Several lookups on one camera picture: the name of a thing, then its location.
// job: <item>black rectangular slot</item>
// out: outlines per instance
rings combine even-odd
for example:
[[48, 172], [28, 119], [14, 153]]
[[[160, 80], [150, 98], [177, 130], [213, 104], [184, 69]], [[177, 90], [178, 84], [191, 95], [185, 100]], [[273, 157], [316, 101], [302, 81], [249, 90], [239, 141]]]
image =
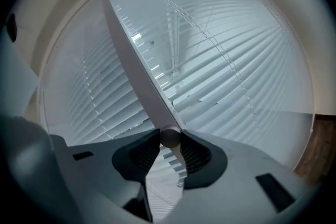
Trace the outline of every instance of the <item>black rectangular slot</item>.
[[285, 210], [295, 201], [273, 175], [264, 174], [256, 176], [256, 179], [278, 212]]
[[93, 156], [93, 153], [89, 151], [73, 154], [73, 158], [75, 159], [75, 161], [79, 161], [80, 159], [84, 159], [90, 156]]

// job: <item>wooden floor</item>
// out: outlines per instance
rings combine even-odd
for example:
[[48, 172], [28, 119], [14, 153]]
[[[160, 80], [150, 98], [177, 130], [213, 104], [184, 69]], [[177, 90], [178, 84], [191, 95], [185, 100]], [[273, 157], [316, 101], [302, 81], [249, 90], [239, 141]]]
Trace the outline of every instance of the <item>wooden floor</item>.
[[336, 116], [316, 115], [313, 132], [294, 172], [310, 186], [327, 176], [336, 154]]

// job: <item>brown wooden surface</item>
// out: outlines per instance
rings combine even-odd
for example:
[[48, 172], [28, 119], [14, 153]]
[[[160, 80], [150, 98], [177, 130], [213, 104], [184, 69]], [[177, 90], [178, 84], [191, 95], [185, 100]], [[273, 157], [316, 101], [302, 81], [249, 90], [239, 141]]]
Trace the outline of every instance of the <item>brown wooden surface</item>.
[[316, 115], [313, 132], [294, 172], [308, 185], [325, 177], [336, 154], [336, 117]]

